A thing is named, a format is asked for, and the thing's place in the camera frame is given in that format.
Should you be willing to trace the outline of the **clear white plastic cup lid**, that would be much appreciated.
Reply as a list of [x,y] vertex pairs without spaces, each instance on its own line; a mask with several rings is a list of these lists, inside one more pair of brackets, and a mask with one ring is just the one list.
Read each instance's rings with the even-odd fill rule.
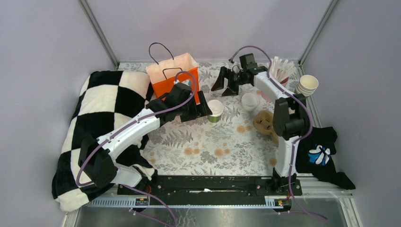
[[209,109],[212,111],[210,116],[219,117],[224,111],[224,105],[221,101],[213,99],[207,102]]

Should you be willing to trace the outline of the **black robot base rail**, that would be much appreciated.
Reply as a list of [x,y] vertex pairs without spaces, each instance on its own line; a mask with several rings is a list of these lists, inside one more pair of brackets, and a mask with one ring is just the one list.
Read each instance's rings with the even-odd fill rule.
[[269,199],[290,198],[287,180],[275,183],[257,176],[160,175],[139,188],[169,206],[272,207],[277,202]]

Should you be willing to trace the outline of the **orange paper gift bag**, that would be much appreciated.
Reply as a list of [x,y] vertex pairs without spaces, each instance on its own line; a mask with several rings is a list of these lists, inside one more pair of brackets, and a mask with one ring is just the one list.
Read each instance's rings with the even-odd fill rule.
[[156,97],[170,92],[174,85],[175,76],[180,71],[187,71],[194,77],[192,88],[197,85],[196,91],[200,90],[198,63],[189,53],[171,56],[170,59],[155,62],[147,66],[146,73],[149,75],[151,85]]

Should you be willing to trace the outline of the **green paper coffee cup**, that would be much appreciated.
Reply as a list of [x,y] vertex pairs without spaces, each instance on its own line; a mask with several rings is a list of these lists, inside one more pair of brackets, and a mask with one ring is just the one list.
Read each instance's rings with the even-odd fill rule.
[[212,117],[212,116],[208,116],[208,120],[211,122],[211,123],[217,123],[218,121],[220,121],[220,119],[221,119],[221,116],[219,116],[219,117]]

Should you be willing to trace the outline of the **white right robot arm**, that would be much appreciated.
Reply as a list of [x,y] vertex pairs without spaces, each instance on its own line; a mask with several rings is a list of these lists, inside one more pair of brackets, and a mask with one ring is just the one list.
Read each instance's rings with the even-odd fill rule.
[[295,182],[296,152],[300,140],[312,131],[306,97],[281,85],[270,68],[258,66],[252,53],[240,56],[240,69],[221,67],[212,91],[223,89],[222,96],[236,96],[240,85],[251,84],[274,101],[272,126],[279,139],[279,156],[273,169],[271,188],[283,195]]

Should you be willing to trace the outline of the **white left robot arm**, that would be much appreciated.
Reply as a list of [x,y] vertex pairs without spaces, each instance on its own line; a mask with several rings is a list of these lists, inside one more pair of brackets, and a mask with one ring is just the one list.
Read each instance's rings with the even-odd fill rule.
[[111,183],[127,185],[135,194],[142,194],[147,182],[144,171],[116,162],[117,157],[132,143],[149,132],[162,127],[179,116],[182,122],[211,115],[202,91],[192,91],[181,82],[170,92],[150,101],[135,117],[120,128],[96,139],[83,139],[79,154],[76,183],[78,186],[94,184],[105,187]]

